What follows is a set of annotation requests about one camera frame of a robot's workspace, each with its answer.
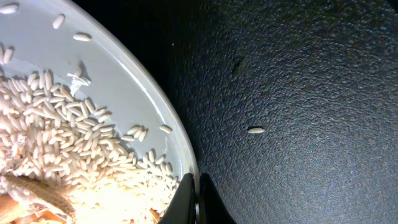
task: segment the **textured black surface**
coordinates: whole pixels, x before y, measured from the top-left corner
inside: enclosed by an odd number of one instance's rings
[[[159,82],[238,223],[398,223],[387,1],[76,2]]]

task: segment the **plate rim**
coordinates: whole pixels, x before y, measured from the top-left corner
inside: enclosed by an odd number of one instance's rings
[[[152,75],[148,72],[148,70],[140,63],[140,61],[129,51],[129,49],[124,46],[119,39],[117,39],[107,28],[105,28],[101,23],[99,23],[93,16],[91,16],[88,12],[82,9],[79,5],[74,3],[72,0],[62,0],[64,4],[69,5],[73,10],[76,10],[81,16],[83,16],[87,21],[92,23],[106,38],[108,38],[113,44],[123,53],[120,57],[126,57],[128,60],[134,64],[137,69],[144,75],[147,81],[152,85],[154,91],[160,96],[160,99],[165,103],[169,111],[171,112],[172,117],[177,123],[178,127],[181,129],[183,140],[186,142],[191,155],[191,160],[193,162],[193,170],[190,172],[193,174],[194,182],[195,182],[195,192],[199,193],[199,171],[198,164],[195,156],[195,152],[193,151],[191,141],[188,137],[187,131],[183,126],[180,117],[178,116],[176,110],[171,104],[170,100],[167,98],[166,94],[163,92],[159,84],[155,81]]]

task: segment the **pile of rice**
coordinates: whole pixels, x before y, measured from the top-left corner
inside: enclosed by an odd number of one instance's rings
[[[76,223],[156,223],[150,210],[163,216],[177,178],[164,156],[156,159],[150,151],[140,160],[126,150],[124,140],[104,124],[109,117],[53,84],[49,71],[20,79],[1,76],[0,174],[47,184],[72,204]],[[143,140],[143,132],[132,129],[124,139]],[[0,195],[26,200],[24,189],[12,189],[0,184]]]

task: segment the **white bowl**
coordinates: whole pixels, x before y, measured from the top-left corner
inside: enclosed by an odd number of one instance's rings
[[[128,148],[143,153],[155,149],[156,156],[166,154],[166,162],[179,178],[192,173],[198,183],[195,155],[187,134],[172,105],[148,71],[103,26],[71,1],[2,0],[0,7],[19,3],[13,14],[0,14],[0,42],[14,47],[12,60],[2,66],[5,76],[28,76],[32,71],[51,69],[54,82],[70,86],[80,63],[85,67],[90,86],[82,86],[78,99],[89,96],[96,107],[107,106],[113,113],[112,123],[119,134],[133,125],[144,125],[149,131],[144,141],[134,141]],[[66,20],[59,29],[53,21],[60,14]],[[92,36],[91,41],[73,39],[77,32]],[[173,131],[166,134],[159,126]]]

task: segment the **black countertop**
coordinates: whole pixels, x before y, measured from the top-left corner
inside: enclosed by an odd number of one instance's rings
[[[75,2],[158,81],[238,223],[398,223],[388,2]]]

